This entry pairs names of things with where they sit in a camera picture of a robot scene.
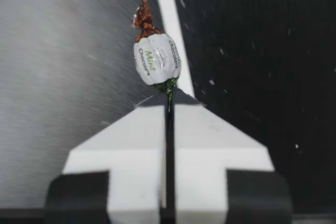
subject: gray metal surface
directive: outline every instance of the gray metal surface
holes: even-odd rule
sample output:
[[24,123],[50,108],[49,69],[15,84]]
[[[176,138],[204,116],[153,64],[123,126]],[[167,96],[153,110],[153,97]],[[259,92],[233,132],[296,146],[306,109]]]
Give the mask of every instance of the gray metal surface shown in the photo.
[[138,2],[0,0],[0,209],[42,207],[69,150],[154,93],[134,67]]

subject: black metal surface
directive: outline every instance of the black metal surface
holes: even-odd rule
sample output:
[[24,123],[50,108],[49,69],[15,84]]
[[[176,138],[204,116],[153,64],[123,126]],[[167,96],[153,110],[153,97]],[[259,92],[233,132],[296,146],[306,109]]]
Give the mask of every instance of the black metal surface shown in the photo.
[[160,209],[160,224],[176,224],[176,201],[175,201],[175,137],[174,137],[174,97],[168,101],[165,108],[165,184],[166,206]]
[[49,186],[45,224],[110,224],[107,213],[113,173],[62,174]]
[[269,147],[295,212],[335,213],[336,0],[176,3],[197,99]]
[[69,150],[155,93],[134,66],[138,3],[0,0],[0,214],[42,208]]

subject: debris particle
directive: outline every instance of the debris particle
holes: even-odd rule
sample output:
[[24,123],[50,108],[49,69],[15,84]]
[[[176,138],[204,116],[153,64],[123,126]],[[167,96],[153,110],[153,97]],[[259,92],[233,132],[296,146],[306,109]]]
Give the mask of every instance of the debris particle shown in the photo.
[[185,3],[184,3],[184,1],[183,1],[183,0],[180,0],[180,3],[181,3],[181,5],[183,6],[183,8],[185,8]]

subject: candy wrapper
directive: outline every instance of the candy wrapper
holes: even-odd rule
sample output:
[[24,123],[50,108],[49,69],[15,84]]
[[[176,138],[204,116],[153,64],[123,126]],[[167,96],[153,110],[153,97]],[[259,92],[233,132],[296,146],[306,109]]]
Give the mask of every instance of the candy wrapper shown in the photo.
[[141,79],[169,97],[181,73],[175,42],[152,24],[147,0],[141,0],[132,26],[141,29],[134,44],[134,61]]

